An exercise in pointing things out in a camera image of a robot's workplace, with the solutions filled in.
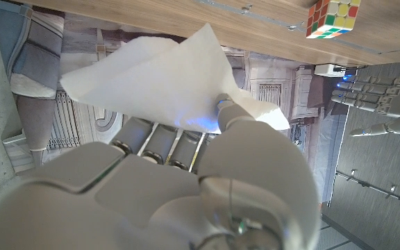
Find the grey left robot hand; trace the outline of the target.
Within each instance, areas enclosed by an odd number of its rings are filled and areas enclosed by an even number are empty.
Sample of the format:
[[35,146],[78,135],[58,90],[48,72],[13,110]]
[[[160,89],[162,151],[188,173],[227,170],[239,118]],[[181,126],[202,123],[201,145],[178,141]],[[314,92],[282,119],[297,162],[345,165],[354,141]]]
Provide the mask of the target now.
[[392,121],[357,128],[352,137],[400,134],[400,77],[344,76],[331,100],[349,107],[393,118]]

